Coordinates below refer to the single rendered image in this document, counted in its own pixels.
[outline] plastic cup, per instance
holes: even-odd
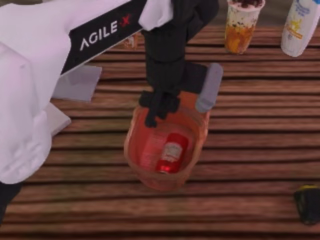
[[[225,49],[233,54],[243,54],[249,47],[261,9],[266,1],[258,7],[249,5],[244,8],[241,3],[227,0],[228,13],[225,29]]]

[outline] can lid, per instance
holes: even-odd
[[[187,137],[179,134],[179,133],[170,133],[167,142],[174,142],[180,144],[183,148],[187,148],[189,144],[189,140]]]

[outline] bottle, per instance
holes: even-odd
[[[224,69],[220,64],[212,63],[208,67],[202,91],[195,103],[199,113],[209,112],[216,104],[223,75]]]
[[[179,133],[169,134],[155,170],[163,174],[177,173],[184,160],[188,144],[189,141],[185,136]]]
[[[314,35],[320,17],[320,0],[294,0],[282,33],[282,51],[298,57]]]

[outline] can label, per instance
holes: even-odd
[[[169,142],[164,147],[161,160],[168,161],[170,163],[177,162],[181,157],[182,151],[183,149],[179,144]]]

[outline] tabletop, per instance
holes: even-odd
[[[203,153],[186,185],[142,185],[123,143],[145,81],[144,43],[115,47],[91,103],[52,100],[72,118],[44,166],[8,207],[2,240],[315,240],[293,193],[320,184],[320,31],[299,58],[280,49],[282,27],[257,28],[244,55],[224,49],[208,26],[186,58],[220,63],[224,78]]]

